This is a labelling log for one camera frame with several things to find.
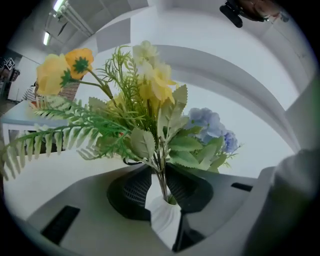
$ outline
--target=ceiling light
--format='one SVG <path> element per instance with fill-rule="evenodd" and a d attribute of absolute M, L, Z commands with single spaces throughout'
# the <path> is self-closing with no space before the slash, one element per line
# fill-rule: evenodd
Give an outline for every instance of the ceiling light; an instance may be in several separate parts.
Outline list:
<path fill-rule="evenodd" d="M 45 34 L 44 34 L 44 39 L 43 39 L 43 44 L 44 44 L 45 46 L 48 44 L 49 37 L 50 37 L 50 34 L 49 34 L 48 32 L 45 32 Z"/>
<path fill-rule="evenodd" d="M 57 12 L 65 0 L 56 0 L 53 9 Z"/>

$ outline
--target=black slot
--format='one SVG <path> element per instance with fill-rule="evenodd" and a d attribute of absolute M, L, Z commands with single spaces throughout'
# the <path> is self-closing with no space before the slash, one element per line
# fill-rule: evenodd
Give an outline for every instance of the black slot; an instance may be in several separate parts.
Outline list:
<path fill-rule="evenodd" d="M 251 190 L 252 190 L 252 186 L 250 186 L 250 185 L 246 185 L 246 184 L 241 184 L 241 183 L 233 183 L 232 185 L 231 185 L 231 187 L 233 187 L 233 188 L 236 188 L 236 189 L 239 189 L 239 190 L 244 190 L 244 191 L 248 191 L 248 192 L 250 192 Z"/>
<path fill-rule="evenodd" d="M 65 206 L 44 228 L 41 234 L 58 245 L 79 212 L 79 208 Z"/>

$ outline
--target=blue hydrangea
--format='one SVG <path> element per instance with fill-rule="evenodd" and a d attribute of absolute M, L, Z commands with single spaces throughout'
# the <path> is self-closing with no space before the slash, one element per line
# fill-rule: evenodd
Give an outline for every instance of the blue hydrangea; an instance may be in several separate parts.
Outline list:
<path fill-rule="evenodd" d="M 238 140 L 236 139 L 236 135 L 228 130 L 224 135 L 224 146 L 223 151 L 226 153 L 233 153 L 238 148 Z"/>
<path fill-rule="evenodd" d="M 218 113 L 212 112 L 208 108 L 191 108 L 189 111 L 189 122 L 185 126 L 190 129 L 194 126 L 203 127 L 199 134 L 195 136 L 205 144 L 212 138 L 219 138 L 227 134 L 225 126 L 220 122 Z"/>

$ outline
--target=flower bouquet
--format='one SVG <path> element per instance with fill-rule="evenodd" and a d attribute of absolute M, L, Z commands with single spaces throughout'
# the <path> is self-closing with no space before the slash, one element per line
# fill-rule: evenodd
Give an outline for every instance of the flower bouquet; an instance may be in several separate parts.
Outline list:
<path fill-rule="evenodd" d="M 31 107 L 38 116 L 67 120 L 67 124 L 38 127 L 6 145 L 1 161 L 13 178 L 24 167 L 26 156 L 29 161 L 33 155 L 39 157 L 42 141 L 48 156 L 55 141 L 58 154 L 76 146 L 85 160 L 117 154 L 152 167 L 168 202 L 166 163 L 191 171 L 218 172 L 218 167 L 235 155 L 237 139 L 220 123 L 217 113 L 192 108 L 189 115 L 183 115 L 187 86 L 171 80 L 171 67 L 160 61 L 156 47 L 143 41 L 132 48 L 132 55 L 124 52 L 127 47 L 116 48 L 97 73 L 91 66 L 92 51 L 86 48 L 46 57 L 36 70 L 37 92 L 42 97 Z M 87 73 L 96 82 L 82 81 Z M 109 100 L 89 97 L 88 104 L 82 105 L 81 100 L 58 96 L 70 82 L 99 87 Z M 112 94 L 111 86 L 118 88 L 118 95 Z M 9 178 L 4 169 L 2 174 Z"/>

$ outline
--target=white vase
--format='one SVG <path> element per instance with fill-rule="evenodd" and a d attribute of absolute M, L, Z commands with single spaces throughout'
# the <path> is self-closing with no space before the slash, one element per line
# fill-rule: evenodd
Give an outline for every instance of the white vase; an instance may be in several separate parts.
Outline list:
<path fill-rule="evenodd" d="M 146 208 L 151 212 L 151 228 L 163 243 L 172 249 L 179 229 L 180 206 L 169 204 L 162 196 L 158 196 Z"/>

